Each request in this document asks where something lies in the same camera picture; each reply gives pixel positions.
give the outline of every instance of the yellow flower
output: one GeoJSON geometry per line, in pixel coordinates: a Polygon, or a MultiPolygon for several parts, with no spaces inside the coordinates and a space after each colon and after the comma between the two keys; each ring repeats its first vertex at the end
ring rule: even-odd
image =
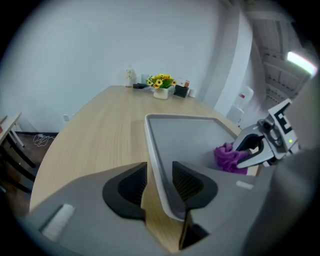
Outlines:
{"type": "Polygon", "coordinates": [[[171,75],[169,74],[158,74],[159,78],[164,78],[164,79],[169,79],[169,77],[171,77],[171,75]]]}
{"type": "Polygon", "coordinates": [[[162,86],[162,80],[161,79],[157,79],[156,81],[155,81],[155,84],[157,85],[157,86],[162,86]]]}

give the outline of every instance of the cable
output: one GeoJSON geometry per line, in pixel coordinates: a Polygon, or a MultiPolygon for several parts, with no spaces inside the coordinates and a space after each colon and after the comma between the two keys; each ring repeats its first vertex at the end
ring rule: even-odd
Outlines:
{"type": "Polygon", "coordinates": [[[49,139],[55,139],[56,137],[44,136],[42,134],[37,134],[33,138],[33,143],[38,147],[43,147],[48,144],[49,139]]]}

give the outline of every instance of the wooden table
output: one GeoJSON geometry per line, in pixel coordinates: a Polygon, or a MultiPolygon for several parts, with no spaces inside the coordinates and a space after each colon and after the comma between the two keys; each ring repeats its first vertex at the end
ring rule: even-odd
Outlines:
{"type": "Polygon", "coordinates": [[[11,131],[12,127],[15,125],[15,123],[18,121],[18,119],[21,117],[21,112],[15,114],[14,116],[8,117],[4,120],[4,122],[1,124],[1,127],[3,131],[0,133],[0,145],[6,138],[6,136],[11,131]]]}
{"type": "Polygon", "coordinates": [[[161,206],[144,129],[149,113],[214,117],[236,135],[240,132],[193,98],[171,95],[161,100],[150,92],[110,86],[89,101],[53,141],[36,176],[30,209],[76,178],[147,162],[148,183],[142,199],[146,227],[169,252],[177,252],[183,223],[169,218],[161,206]]]}

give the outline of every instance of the gray tray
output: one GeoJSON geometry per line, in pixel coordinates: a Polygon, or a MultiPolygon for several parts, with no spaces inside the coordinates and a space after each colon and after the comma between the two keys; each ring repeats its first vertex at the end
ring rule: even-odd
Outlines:
{"type": "Polygon", "coordinates": [[[170,114],[148,114],[145,132],[163,210],[183,221],[185,204],[172,182],[172,162],[219,170],[214,149],[233,142],[236,136],[215,118],[170,114]]]}

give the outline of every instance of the flower vase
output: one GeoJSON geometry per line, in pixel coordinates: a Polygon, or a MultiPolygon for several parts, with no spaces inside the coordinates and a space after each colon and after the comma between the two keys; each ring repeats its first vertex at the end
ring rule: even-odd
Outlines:
{"type": "Polygon", "coordinates": [[[168,99],[168,92],[169,92],[169,89],[166,89],[166,88],[155,89],[153,93],[153,97],[161,100],[166,100],[168,99]]]}

